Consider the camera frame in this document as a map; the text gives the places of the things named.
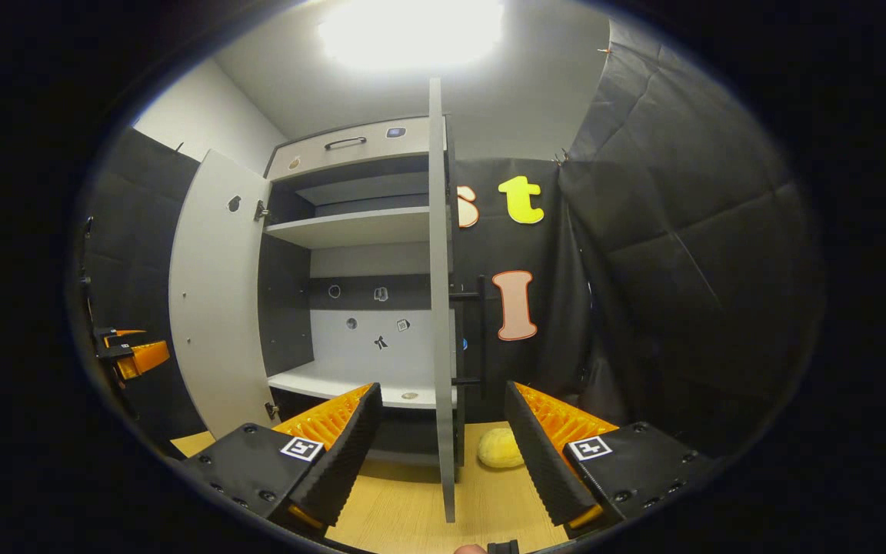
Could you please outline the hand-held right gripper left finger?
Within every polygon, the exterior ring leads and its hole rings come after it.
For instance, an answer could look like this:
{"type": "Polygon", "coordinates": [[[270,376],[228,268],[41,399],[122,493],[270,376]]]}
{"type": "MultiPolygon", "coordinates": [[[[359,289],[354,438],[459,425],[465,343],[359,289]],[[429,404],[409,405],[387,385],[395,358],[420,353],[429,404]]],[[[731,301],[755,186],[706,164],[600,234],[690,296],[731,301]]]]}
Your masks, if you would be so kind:
{"type": "Polygon", "coordinates": [[[340,519],[382,410],[380,383],[366,383],[273,428],[241,424],[184,459],[182,473],[261,519],[322,537],[340,519]]]}

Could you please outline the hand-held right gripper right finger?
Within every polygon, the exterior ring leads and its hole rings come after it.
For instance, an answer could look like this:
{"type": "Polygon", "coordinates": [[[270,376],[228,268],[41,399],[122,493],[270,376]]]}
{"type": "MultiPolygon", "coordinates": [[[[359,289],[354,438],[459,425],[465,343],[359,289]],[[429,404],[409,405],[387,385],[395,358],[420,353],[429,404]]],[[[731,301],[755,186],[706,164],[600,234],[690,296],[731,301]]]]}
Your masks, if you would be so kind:
{"type": "Polygon", "coordinates": [[[579,539],[699,489],[717,459],[655,426],[618,426],[507,382],[504,413],[552,525],[579,539]]]}

